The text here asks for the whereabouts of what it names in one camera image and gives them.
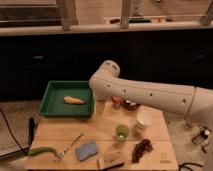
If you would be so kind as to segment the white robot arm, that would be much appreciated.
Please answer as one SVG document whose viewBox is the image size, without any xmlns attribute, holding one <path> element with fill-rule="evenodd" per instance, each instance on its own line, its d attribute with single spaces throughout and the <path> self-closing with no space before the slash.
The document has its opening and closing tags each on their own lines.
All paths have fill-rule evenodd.
<svg viewBox="0 0 213 171">
<path fill-rule="evenodd" d="M 120 67 L 104 61 L 91 76 L 89 86 L 97 100 L 118 96 L 129 101 L 180 114 L 193 119 L 213 132 L 213 90 L 188 85 L 176 85 L 121 79 Z"/>
</svg>

